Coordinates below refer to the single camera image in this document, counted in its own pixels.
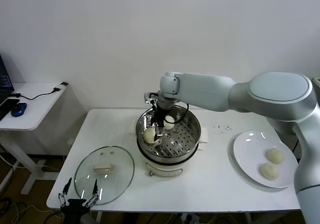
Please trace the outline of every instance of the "blue mouse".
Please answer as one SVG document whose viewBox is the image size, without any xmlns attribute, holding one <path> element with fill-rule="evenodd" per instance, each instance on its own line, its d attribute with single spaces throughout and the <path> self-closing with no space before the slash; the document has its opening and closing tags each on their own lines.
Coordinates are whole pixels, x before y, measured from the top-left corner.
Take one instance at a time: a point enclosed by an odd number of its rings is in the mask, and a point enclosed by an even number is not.
<svg viewBox="0 0 320 224">
<path fill-rule="evenodd" d="M 21 116 L 27 108 L 26 103 L 18 103 L 12 110 L 11 110 L 11 115 L 14 117 L 19 117 Z"/>
</svg>

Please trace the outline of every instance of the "white desk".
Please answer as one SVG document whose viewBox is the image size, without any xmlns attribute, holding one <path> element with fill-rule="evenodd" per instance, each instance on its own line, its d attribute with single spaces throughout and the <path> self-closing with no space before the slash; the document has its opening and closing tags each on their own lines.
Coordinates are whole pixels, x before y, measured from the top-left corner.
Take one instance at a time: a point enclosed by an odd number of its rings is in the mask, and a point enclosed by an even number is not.
<svg viewBox="0 0 320 224">
<path fill-rule="evenodd" d="M 53 88 L 59 84 L 60 83 L 13 83 L 13 86 L 15 93 L 21 93 L 23 96 L 33 98 L 39 94 L 51 92 Z M 28 194 L 36 180 L 55 180 L 58 173 L 43 172 L 39 165 L 43 165 L 45 161 L 40 160 L 37 164 L 34 163 L 14 142 L 9 131 L 31 131 L 37 128 L 64 91 L 65 88 L 59 92 L 38 97 L 35 100 L 27 100 L 20 97 L 20 102 L 27 103 L 24 114 L 20 117 L 13 117 L 11 113 L 8 113 L 0 120 L 0 130 L 3 131 L 0 133 L 0 142 L 3 147 L 17 159 L 13 169 L 15 170 L 18 164 L 22 163 L 31 172 L 29 179 L 21 191 L 22 194 Z M 9 171 L 0 184 L 0 191 L 10 179 L 11 174 L 12 170 Z"/>
<path fill-rule="evenodd" d="M 91 110 L 47 199 L 47 206 L 60 208 L 58 193 L 70 177 L 74 178 L 83 158 L 97 148 L 114 145 L 131 153 L 135 163 L 134 177 L 122 196 L 109 204 L 94 206 L 93 211 L 216 213 L 300 208 L 293 184 L 281 190 L 253 184 L 233 168 L 229 158 L 228 143 L 232 136 L 253 130 L 274 132 L 265 118 L 234 111 L 192 110 L 201 126 L 208 128 L 208 143 L 204 151 L 197 151 L 190 159 L 187 171 L 174 178 L 159 178 L 148 176 L 136 144 L 135 124 L 143 112 Z M 67 197 L 79 198 L 74 185 L 70 186 Z"/>
</svg>

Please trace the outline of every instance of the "cable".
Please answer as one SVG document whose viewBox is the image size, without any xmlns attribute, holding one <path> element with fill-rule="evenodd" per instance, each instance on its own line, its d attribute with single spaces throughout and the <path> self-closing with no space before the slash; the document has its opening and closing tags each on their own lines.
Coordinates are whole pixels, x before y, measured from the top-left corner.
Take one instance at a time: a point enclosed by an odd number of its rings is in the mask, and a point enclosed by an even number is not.
<svg viewBox="0 0 320 224">
<path fill-rule="evenodd" d="M 34 100 L 34 99 L 36 99 L 36 98 L 38 98 L 38 97 L 40 97 L 40 96 L 49 95 L 49 94 L 52 94 L 52 93 L 54 93 L 54 92 L 55 92 L 55 90 L 52 90 L 50 93 L 42 93 L 42 94 L 37 95 L 37 96 L 34 97 L 34 98 L 27 98 L 27 97 L 25 97 L 25 96 L 23 96 L 23 95 L 20 95 L 20 97 L 25 98 L 25 99 L 27 99 L 27 100 Z"/>
<path fill-rule="evenodd" d="M 11 163 L 9 163 L 3 156 L 0 155 L 0 158 L 5 162 L 7 163 L 8 165 L 10 165 L 13 169 L 13 165 Z M 51 166 L 47 166 L 47 165 L 36 165 L 36 167 L 47 167 L 47 168 L 51 168 L 57 172 L 60 172 L 60 170 L 56 169 L 56 168 L 53 168 Z"/>
<path fill-rule="evenodd" d="M 155 213 L 151 216 L 151 218 L 147 221 L 147 223 L 146 224 L 149 224 L 150 222 L 151 222 L 151 220 L 155 217 Z"/>
<path fill-rule="evenodd" d="M 4 150 L 5 153 L 8 153 L 7 150 L 1 145 L 1 143 L 0 143 L 0 147 Z M 8 183 L 6 184 L 5 188 L 2 190 L 2 193 L 0 194 L 0 199 L 4 195 L 4 193 L 7 191 L 7 188 L 10 186 L 10 183 L 12 181 L 12 177 L 14 176 L 15 170 L 13 166 L 11 166 L 11 170 L 12 170 L 12 174 L 10 176 Z"/>
<path fill-rule="evenodd" d="M 186 116 L 186 114 L 187 114 L 187 112 L 189 111 L 189 104 L 186 104 L 186 110 L 185 110 L 185 112 L 183 113 L 183 115 L 180 117 L 180 119 L 178 120 L 178 121 L 176 121 L 176 122 L 168 122 L 166 119 L 164 119 L 167 123 L 170 123 L 170 124 L 177 124 L 177 123 L 179 123 L 180 121 L 182 121 L 182 119 L 183 118 L 185 118 L 185 116 Z"/>
<path fill-rule="evenodd" d="M 47 218 L 44 220 L 43 224 L 47 224 L 48 220 L 50 218 L 52 218 L 53 216 L 57 215 L 57 214 L 60 214 L 61 212 L 53 212 L 51 213 L 49 216 L 47 216 Z"/>
<path fill-rule="evenodd" d="M 2 218 L 10 210 L 12 200 L 11 198 L 3 198 L 0 200 L 0 203 L 2 204 L 0 208 L 0 218 Z"/>
<path fill-rule="evenodd" d="M 232 218 L 232 220 L 234 221 L 235 224 L 238 224 L 237 221 L 235 220 L 235 218 L 230 213 L 228 213 L 228 215 Z"/>
<path fill-rule="evenodd" d="M 295 149 L 299 144 L 299 139 L 296 141 L 294 148 L 292 149 L 292 153 L 295 154 Z"/>
<path fill-rule="evenodd" d="M 212 217 L 210 218 L 210 220 L 209 220 L 207 223 L 205 223 L 205 224 L 210 224 L 210 223 L 212 223 L 212 222 L 216 219 L 216 217 L 217 217 L 217 215 L 216 215 L 216 214 L 213 214 Z"/>
<path fill-rule="evenodd" d="M 171 216 L 169 217 L 169 219 L 165 222 L 165 224 L 168 224 L 173 216 L 174 216 L 174 214 L 172 213 Z"/>
</svg>

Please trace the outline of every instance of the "wire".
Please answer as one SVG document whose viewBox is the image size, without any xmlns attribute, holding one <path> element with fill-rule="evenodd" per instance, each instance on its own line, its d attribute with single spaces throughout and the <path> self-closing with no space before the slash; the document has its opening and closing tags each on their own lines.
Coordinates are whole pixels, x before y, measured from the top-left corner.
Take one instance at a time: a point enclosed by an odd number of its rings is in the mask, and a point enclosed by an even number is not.
<svg viewBox="0 0 320 224">
<path fill-rule="evenodd" d="M 52 218 L 53 216 L 56 216 L 57 214 L 60 214 L 61 212 L 53 212 L 52 211 L 52 213 L 49 215 L 49 216 L 47 216 L 47 218 L 44 220 L 44 222 L 43 222 L 43 224 L 47 224 L 47 222 L 48 222 L 48 220 L 50 219 L 50 218 Z"/>
<path fill-rule="evenodd" d="M 11 198 L 3 198 L 0 200 L 2 206 L 0 208 L 0 218 L 2 218 L 11 208 L 12 200 Z"/>
<path fill-rule="evenodd" d="M 27 204 L 26 204 L 26 203 L 23 203 L 23 202 L 16 203 L 16 204 L 15 204 L 15 209 L 16 209 L 17 214 L 19 213 L 19 211 L 18 211 L 18 204 L 23 204 L 23 205 L 24 205 L 24 208 L 25 208 L 25 209 L 27 208 Z M 24 218 L 24 216 L 26 215 L 27 211 L 26 211 L 26 210 L 22 210 L 20 213 L 23 213 L 23 214 L 22 214 L 21 216 L 18 215 L 17 220 L 16 220 L 15 223 L 19 222 L 22 218 Z"/>
<path fill-rule="evenodd" d="M 228 215 L 232 218 L 232 220 L 234 221 L 235 224 L 238 224 L 237 221 L 235 220 L 235 218 L 230 213 L 228 213 Z"/>
<path fill-rule="evenodd" d="M 151 220 L 155 217 L 155 213 L 151 216 L 151 218 L 147 221 L 147 223 L 146 224 L 149 224 L 150 222 L 151 222 Z"/>
<path fill-rule="evenodd" d="M 299 139 L 296 141 L 294 148 L 292 149 L 292 153 L 295 154 L 295 149 L 299 144 Z"/>
<path fill-rule="evenodd" d="M 11 163 L 9 163 L 3 156 L 1 156 L 0 155 L 0 158 L 5 162 L 5 163 L 7 163 L 8 165 L 10 165 L 11 167 L 12 167 L 12 169 L 13 169 L 13 166 L 14 165 L 12 165 Z M 58 170 L 58 169 L 56 169 L 56 168 L 53 168 L 53 167 L 51 167 L 51 166 L 47 166 L 47 165 L 36 165 L 36 167 L 47 167 L 47 168 L 51 168 L 51 169 L 53 169 L 53 170 L 55 170 L 55 171 L 57 171 L 57 172 L 60 172 L 60 170 Z"/>
<path fill-rule="evenodd" d="M 174 216 L 174 214 L 172 213 L 171 216 L 169 217 L 169 219 L 165 222 L 165 224 L 168 224 L 173 216 Z"/>
<path fill-rule="evenodd" d="M 18 207 L 17 207 L 17 204 L 24 204 L 25 205 L 25 209 L 21 210 L 20 212 L 18 211 Z M 23 218 L 23 216 L 26 214 L 26 211 L 29 209 L 29 208 L 34 208 L 36 211 L 40 212 L 40 213 L 49 213 L 51 212 L 54 216 L 56 216 L 57 218 L 62 218 L 62 217 L 59 217 L 57 216 L 57 213 L 55 213 L 54 211 L 52 210 L 45 210 L 45 211 L 42 211 L 42 210 L 39 210 L 38 208 L 36 208 L 35 205 L 29 205 L 27 206 L 26 203 L 14 203 L 10 206 L 13 207 L 15 206 L 15 209 L 16 209 L 16 215 L 13 217 L 12 219 L 12 224 L 16 224 L 19 220 L 21 220 Z"/>
<path fill-rule="evenodd" d="M 189 111 L 189 104 L 186 104 L 186 110 L 185 110 L 185 112 L 183 113 L 183 115 L 180 117 L 180 119 L 178 120 L 178 121 L 176 121 L 176 122 L 168 122 L 166 119 L 164 119 L 167 123 L 170 123 L 170 124 L 177 124 L 177 123 L 179 123 L 180 121 L 182 121 L 182 119 L 183 118 L 185 118 L 185 116 L 186 116 L 186 114 L 187 114 L 187 112 Z"/>
<path fill-rule="evenodd" d="M 40 96 L 49 95 L 49 94 L 52 94 L 52 93 L 54 93 L 54 92 L 55 92 L 55 90 L 52 90 L 50 93 L 42 93 L 42 94 L 37 95 L 37 96 L 34 97 L 34 98 L 28 98 L 28 97 L 25 97 L 25 96 L 23 96 L 23 95 L 20 95 L 20 97 L 25 98 L 25 99 L 27 99 L 27 100 L 34 100 L 34 99 L 36 99 L 36 98 L 38 98 L 38 97 L 40 97 Z"/>
<path fill-rule="evenodd" d="M 209 220 L 207 223 L 205 223 L 205 224 L 210 224 L 210 223 L 212 223 L 212 222 L 216 219 L 216 217 L 217 217 L 217 215 L 216 215 L 216 214 L 213 214 L 212 217 L 210 218 L 210 220 Z"/>
<path fill-rule="evenodd" d="M 0 144 L 0 147 L 4 150 L 5 153 L 8 153 L 7 150 Z M 12 177 L 14 176 L 15 170 L 13 168 L 13 166 L 11 166 L 11 170 L 12 170 L 12 174 L 10 176 L 10 179 L 7 183 L 7 185 L 5 186 L 5 188 L 2 190 L 2 193 L 0 194 L 0 198 L 5 194 L 5 192 L 7 191 L 8 187 L 10 186 L 10 183 L 12 181 Z"/>
</svg>

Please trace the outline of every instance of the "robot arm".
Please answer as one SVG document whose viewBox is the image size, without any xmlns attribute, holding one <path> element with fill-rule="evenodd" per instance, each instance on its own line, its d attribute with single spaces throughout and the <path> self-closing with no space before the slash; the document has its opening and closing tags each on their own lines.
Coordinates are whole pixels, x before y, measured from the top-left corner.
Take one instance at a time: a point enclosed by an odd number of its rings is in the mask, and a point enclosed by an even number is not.
<svg viewBox="0 0 320 224">
<path fill-rule="evenodd" d="M 306 222 L 319 222 L 320 109 L 307 77 L 269 72 L 235 83 L 228 77 L 169 72 L 161 78 L 155 122 L 163 121 L 179 100 L 218 112 L 254 112 L 267 117 L 278 131 L 296 133 L 302 158 L 294 177 L 295 191 Z"/>
</svg>

